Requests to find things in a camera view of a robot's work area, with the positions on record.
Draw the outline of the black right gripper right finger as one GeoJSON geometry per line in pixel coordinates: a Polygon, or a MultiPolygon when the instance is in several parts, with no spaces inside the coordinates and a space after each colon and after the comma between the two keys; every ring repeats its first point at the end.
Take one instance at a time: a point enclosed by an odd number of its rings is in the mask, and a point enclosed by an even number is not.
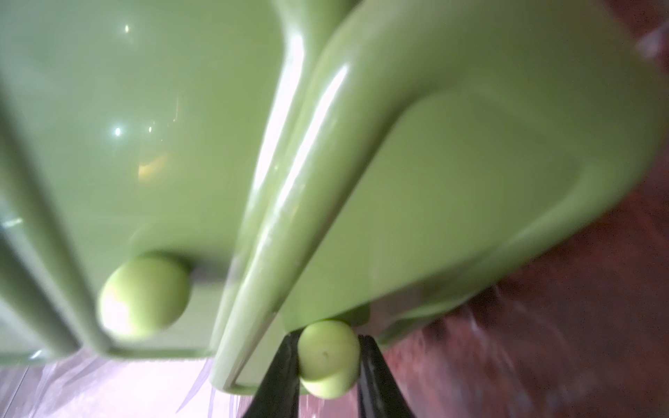
{"type": "Polygon", "coordinates": [[[360,418],[414,418],[375,339],[360,335],[360,375],[357,383],[360,418]]]}

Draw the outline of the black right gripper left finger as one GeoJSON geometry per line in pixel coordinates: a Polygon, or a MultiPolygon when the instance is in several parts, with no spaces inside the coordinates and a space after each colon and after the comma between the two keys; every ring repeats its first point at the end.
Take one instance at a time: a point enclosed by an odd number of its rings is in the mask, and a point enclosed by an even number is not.
{"type": "Polygon", "coordinates": [[[298,342],[301,330],[287,334],[243,418],[297,418],[301,382],[298,342]]]}

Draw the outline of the green yellow drawer cabinet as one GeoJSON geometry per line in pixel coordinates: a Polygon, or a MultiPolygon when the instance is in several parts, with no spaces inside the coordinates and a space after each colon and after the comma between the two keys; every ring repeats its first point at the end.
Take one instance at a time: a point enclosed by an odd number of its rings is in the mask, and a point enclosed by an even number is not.
{"type": "Polygon", "coordinates": [[[4,1],[1,365],[383,346],[592,223],[668,134],[601,1],[4,1]]]}

